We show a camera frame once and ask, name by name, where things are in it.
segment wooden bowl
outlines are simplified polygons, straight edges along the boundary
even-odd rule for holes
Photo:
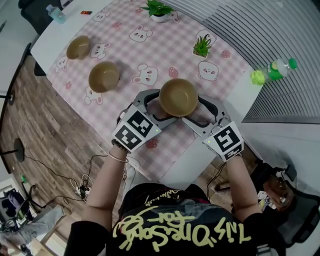
[[[86,35],[75,38],[66,50],[66,56],[70,60],[84,59],[90,52],[90,40]]]
[[[174,117],[185,117],[196,109],[198,93],[192,83],[176,78],[163,85],[159,101],[168,114]]]
[[[116,87],[120,77],[117,66],[111,61],[95,65],[89,74],[89,86],[96,93],[105,93]]]

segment tablecloth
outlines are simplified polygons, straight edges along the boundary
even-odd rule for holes
[[[74,36],[90,38],[89,55],[70,60],[66,45],[47,74],[54,89],[109,143],[119,113],[138,92],[160,89],[172,78],[183,78],[194,84],[200,95],[223,101],[248,67],[230,45],[191,17],[174,11],[166,22],[156,23],[140,8],[144,6],[143,0],[115,0],[107,5]],[[206,34],[212,48],[203,59],[193,55],[193,46]],[[102,61],[117,65],[120,80],[115,90],[95,93],[88,77]],[[150,111],[157,112],[157,100],[151,105]],[[193,117],[210,121],[213,116],[199,104]],[[149,179],[159,180],[195,138],[193,131],[178,121],[133,152],[128,157],[130,164]]]

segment bunny print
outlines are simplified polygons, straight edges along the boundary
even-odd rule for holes
[[[199,63],[198,77],[200,79],[206,79],[209,81],[216,82],[218,73],[219,73],[219,68],[216,65],[206,61],[201,61]]]
[[[176,11],[168,14],[166,16],[167,21],[173,21],[174,23],[179,23],[178,13]]]
[[[56,63],[55,72],[59,72],[59,70],[66,71],[67,70],[67,61],[68,61],[67,56],[60,58]]]
[[[152,36],[152,30],[143,30],[144,26],[139,25],[135,31],[133,31],[129,37],[136,42],[142,43],[144,42],[147,38]]]
[[[126,3],[133,3],[135,0],[120,0],[119,5],[124,5]]]
[[[158,79],[158,69],[154,66],[148,66],[147,64],[140,64],[138,66],[140,76],[136,76],[132,79],[135,84],[143,84],[145,86],[155,85]]]
[[[89,86],[85,92],[84,102],[89,105],[92,101],[96,101],[99,105],[103,103],[101,93],[94,92]]]
[[[110,15],[110,11],[105,12],[105,9],[102,9],[92,19],[95,22],[101,22],[105,17],[108,17],[109,15]]]
[[[208,30],[199,31],[198,34],[196,34],[196,39],[199,39],[200,37],[204,38],[206,35],[208,35],[206,37],[208,40],[211,39],[209,46],[212,46],[214,42],[217,40],[217,37],[212,33],[210,33]]]
[[[110,46],[111,43],[96,43],[91,50],[91,58],[103,59],[106,56],[105,49]]]

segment black chair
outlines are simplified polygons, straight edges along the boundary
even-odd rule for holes
[[[19,0],[18,2],[21,16],[33,26],[39,36],[41,36],[53,20],[46,10],[48,5],[58,7],[60,10],[63,9],[60,0]],[[35,63],[34,74],[39,77],[46,76],[46,73],[37,62]]]
[[[292,165],[284,170],[278,167],[272,168],[260,159],[257,162],[258,166],[250,175],[257,193],[264,191],[264,183],[278,172],[285,171],[291,181],[296,179],[297,171]],[[295,243],[305,242],[319,224],[320,196],[296,190],[287,180],[285,183],[294,193],[291,205],[284,211],[277,211],[267,206],[263,214],[278,229],[286,247],[289,248]],[[217,192],[229,189],[230,187],[221,188],[221,184],[215,187]]]
[[[32,199],[32,191],[36,188],[35,185],[31,186],[29,192],[27,192],[24,184],[22,184],[22,188],[26,194],[26,198],[24,199],[22,195],[17,192],[14,188],[9,190],[8,192],[4,192],[4,197],[0,198],[0,221],[1,221],[1,232],[15,232],[21,226],[31,222],[33,220],[33,216],[30,212],[30,204],[33,206],[34,210],[39,214],[39,209],[44,209],[45,206],[41,206]],[[14,197],[19,204],[19,206],[13,205],[8,199],[9,195]]]

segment white wall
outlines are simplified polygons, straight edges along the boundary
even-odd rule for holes
[[[319,124],[243,122],[239,129],[257,154],[272,167],[294,164],[299,189],[312,188],[320,193]]]
[[[0,33],[0,94],[5,95],[28,43],[38,37],[34,28],[21,15],[19,0],[0,0],[0,25],[6,24]],[[4,100],[0,99],[0,110]],[[0,160],[0,182],[9,178]]]

